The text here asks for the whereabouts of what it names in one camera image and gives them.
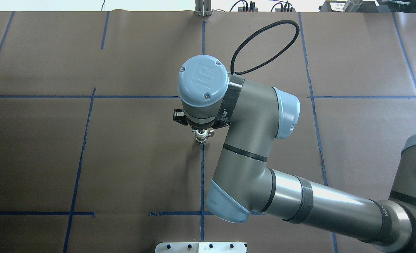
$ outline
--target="wire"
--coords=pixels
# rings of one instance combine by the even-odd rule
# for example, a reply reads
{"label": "wire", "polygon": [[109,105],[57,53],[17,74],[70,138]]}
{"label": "wire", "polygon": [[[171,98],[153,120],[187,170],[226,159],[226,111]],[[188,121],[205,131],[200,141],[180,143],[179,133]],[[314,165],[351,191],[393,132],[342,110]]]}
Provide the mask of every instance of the wire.
{"label": "wire", "polygon": [[[271,29],[272,27],[276,27],[276,26],[279,26],[279,25],[282,25],[282,24],[291,24],[291,25],[293,25],[294,27],[295,27],[295,34],[294,34],[294,37],[293,37],[293,39],[291,40],[291,42],[288,44],[288,45],[286,45],[280,52],[278,52],[274,57],[272,57],[272,58],[270,58],[269,60],[267,60],[266,62],[263,62],[262,64],[260,64],[260,65],[258,65],[258,66],[256,66],[256,67],[253,67],[253,68],[251,68],[251,69],[249,69],[249,70],[246,70],[246,71],[243,71],[243,72],[235,72],[234,71],[234,69],[235,69],[235,60],[236,60],[236,57],[237,57],[237,55],[239,54],[239,52],[241,51],[241,49],[242,48],[244,48],[244,46],[245,45],[247,45],[247,43],[248,42],[250,42],[254,37],[256,37],[258,34],[260,34],[260,33],[262,33],[262,32],[264,32],[264,31],[266,31],[266,30],[268,30],[268,29]],[[294,22],[294,21],[292,21],[292,20],[287,20],[287,19],[285,19],[285,20],[280,20],[280,21],[277,21],[277,22],[275,22],[275,23],[272,23],[272,24],[269,24],[269,25],[267,25],[267,26],[265,26],[265,27],[263,27],[263,28],[261,28],[261,29],[259,29],[258,31],[256,31],[256,32],[254,32],[252,35],[250,35],[246,40],[244,40],[244,42],[238,47],[238,49],[235,51],[235,53],[233,54],[233,57],[232,57],[232,62],[231,62],[231,64],[230,64],[230,72],[231,72],[231,74],[233,75],[233,74],[236,74],[236,75],[243,75],[243,74],[246,74],[246,73],[249,73],[249,72],[252,72],[252,71],[254,71],[254,70],[256,70],[256,69],[259,69],[260,67],[263,67],[264,65],[266,65],[266,64],[268,64],[268,63],[270,63],[271,61],[273,61],[273,60],[275,60],[278,56],[280,56],[282,53],[284,53],[284,51],[286,51],[288,48],[290,48],[292,45],[293,45],[293,43],[295,42],[295,40],[297,39],[297,37],[298,37],[298,34],[299,34],[299,32],[300,32],[300,27],[298,26],[298,24],[296,23],[296,22]]]}
{"label": "wire", "polygon": [[232,11],[233,10],[233,8],[235,8],[235,5],[237,5],[238,3],[240,3],[240,2],[242,2],[242,4],[244,4],[245,3],[245,7],[242,7],[242,11],[245,11],[245,10],[247,10],[248,9],[248,3],[247,3],[247,1],[246,0],[239,0],[239,1],[237,1],[233,6],[232,6],[232,8],[230,9],[230,11]]}
{"label": "wire", "polygon": [[271,12],[274,10],[274,7],[277,6],[277,5],[281,5],[280,11],[283,11],[283,4],[282,3],[276,3],[276,4],[274,4],[274,6],[272,6]]}

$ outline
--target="black band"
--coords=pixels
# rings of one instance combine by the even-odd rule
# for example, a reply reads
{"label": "black band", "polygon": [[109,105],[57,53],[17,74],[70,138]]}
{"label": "black band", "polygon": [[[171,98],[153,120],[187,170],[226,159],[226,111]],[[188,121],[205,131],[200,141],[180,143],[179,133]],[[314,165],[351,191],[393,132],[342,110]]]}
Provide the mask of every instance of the black band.
{"label": "black band", "polygon": [[261,156],[259,154],[250,153],[248,151],[239,149],[237,147],[230,146],[226,143],[224,143],[224,149],[235,152],[235,153],[240,154],[240,155],[250,157],[250,158],[255,159],[255,160],[259,160],[261,162],[267,162],[267,157]]}
{"label": "black band", "polygon": [[311,214],[313,209],[314,194],[311,183],[303,177],[296,176],[301,184],[301,203],[297,213],[289,220],[293,224],[300,224],[304,222]]}
{"label": "black band", "polygon": [[396,252],[396,253],[404,253],[404,252],[409,252],[414,246],[414,244],[416,243],[416,218],[414,217],[412,212],[409,211],[408,208],[406,208],[406,206],[400,204],[399,202],[397,202],[397,204],[400,205],[401,208],[403,208],[405,213],[408,215],[409,221],[411,222],[411,238],[409,238],[409,241],[406,246],[404,246],[401,250]]}
{"label": "black band", "polygon": [[236,75],[230,77],[230,82],[228,83],[228,88],[225,92],[219,112],[217,113],[216,120],[229,125],[244,81],[244,78]]}
{"label": "black band", "polygon": [[275,190],[277,189],[277,177],[275,176],[275,172],[272,169],[269,169],[269,170],[271,171],[271,175],[272,175],[271,195],[269,196],[269,199],[267,200],[267,203],[266,203],[265,207],[260,211],[260,213],[264,213],[269,208],[269,206],[271,206],[271,203],[272,203],[272,201],[274,200],[274,197],[275,197]]}
{"label": "black band", "polygon": [[378,206],[378,208],[380,209],[381,217],[382,217],[381,229],[380,229],[380,232],[378,232],[377,236],[374,237],[373,239],[367,240],[367,241],[364,241],[364,240],[360,240],[360,241],[362,241],[364,243],[371,243],[371,242],[375,242],[375,241],[380,241],[381,242],[383,239],[388,238],[388,236],[391,232],[391,229],[392,229],[391,214],[389,213],[388,208],[385,207],[380,202],[373,201],[373,200],[370,200],[370,201],[374,202]]}
{"label": "black band", "polygon": [[416,197],[412,197],[394,190],[391,191],[389,197],[416,206]]}

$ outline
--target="white label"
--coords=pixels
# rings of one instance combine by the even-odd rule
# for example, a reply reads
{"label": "white label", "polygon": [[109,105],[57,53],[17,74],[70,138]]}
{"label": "white label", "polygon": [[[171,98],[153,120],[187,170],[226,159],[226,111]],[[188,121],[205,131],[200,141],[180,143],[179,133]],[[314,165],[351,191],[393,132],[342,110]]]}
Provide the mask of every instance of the white label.
{"label": "white label", "polygon": [[330,3],[331,9],[333,11],[344,11],[345,3]]}

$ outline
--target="robotic arm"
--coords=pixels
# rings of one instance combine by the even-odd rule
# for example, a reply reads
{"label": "robotic arm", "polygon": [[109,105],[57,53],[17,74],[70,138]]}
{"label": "robotic arm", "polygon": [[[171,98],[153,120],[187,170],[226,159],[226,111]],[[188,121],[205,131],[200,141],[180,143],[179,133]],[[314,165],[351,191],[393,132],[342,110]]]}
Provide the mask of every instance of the robotic arm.
{"label": "robotic arm", "polygon": [[371,243],[384,252],[416,252],[416,135],[408,139],[389,200],[373,201],[266,167],[274,139],[291,135],[298,99],[238,75],[212,56],[183,64],[178,91],[203,144],[208,128],[229,126],[206,204],[221,219],[243,223],[252,211]]}

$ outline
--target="white bracket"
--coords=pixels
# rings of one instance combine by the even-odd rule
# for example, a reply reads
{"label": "white bracket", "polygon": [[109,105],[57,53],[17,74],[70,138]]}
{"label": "white bracket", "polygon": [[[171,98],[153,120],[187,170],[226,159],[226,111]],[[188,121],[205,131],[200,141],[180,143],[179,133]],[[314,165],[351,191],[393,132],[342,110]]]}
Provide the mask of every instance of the white bracket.
{"label": "white bracket", "polygon": [[211,16],[211,0],[195,0],[195,15],[196,16]]}
{"label": "white bracket", "polygon": [[159,243],[155,253],[247,253],[241,242]]}

